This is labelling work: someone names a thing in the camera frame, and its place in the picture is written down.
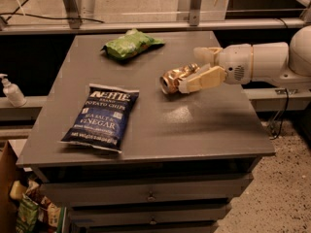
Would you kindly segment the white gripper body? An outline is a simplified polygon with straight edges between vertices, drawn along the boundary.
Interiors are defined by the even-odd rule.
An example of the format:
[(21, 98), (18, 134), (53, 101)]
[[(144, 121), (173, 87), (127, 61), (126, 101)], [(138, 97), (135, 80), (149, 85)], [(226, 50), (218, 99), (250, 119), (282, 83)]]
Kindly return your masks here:
[(252, 46), (231, 45), (219, 53), (218, 64), (226, 71), (228, 84), (246, 84), (251, 81)]

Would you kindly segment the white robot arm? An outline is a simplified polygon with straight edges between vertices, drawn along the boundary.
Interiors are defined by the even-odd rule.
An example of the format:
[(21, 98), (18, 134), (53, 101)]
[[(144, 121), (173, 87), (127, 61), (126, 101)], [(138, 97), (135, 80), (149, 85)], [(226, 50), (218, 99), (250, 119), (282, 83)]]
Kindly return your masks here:
[(181, 93), (192, 93), (221, 83), (264, 82), (290, 89), (311, 87), (311, 26), (298, 30), (289, 44), (194, 48), (193, 53), (203, 66), (180, 81)]

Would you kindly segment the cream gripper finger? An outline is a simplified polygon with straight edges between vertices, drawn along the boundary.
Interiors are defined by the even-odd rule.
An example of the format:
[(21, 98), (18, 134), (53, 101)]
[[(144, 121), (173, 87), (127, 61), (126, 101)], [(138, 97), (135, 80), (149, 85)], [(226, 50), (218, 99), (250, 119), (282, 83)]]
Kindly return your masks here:
[(201, 64), (210, 64), (215, 66), (219, 64), (219, 56), (222, 52), (222, 48), (211, 47), (211, 48), (194, 48), (193, 54), (195, 59)]
[(226, 79), (227, 73), (221, 66), (205, 64), (197, 72), (181, 80), (178, 90), (181, 93), (192, 93), (201, 89), (219, 86)]

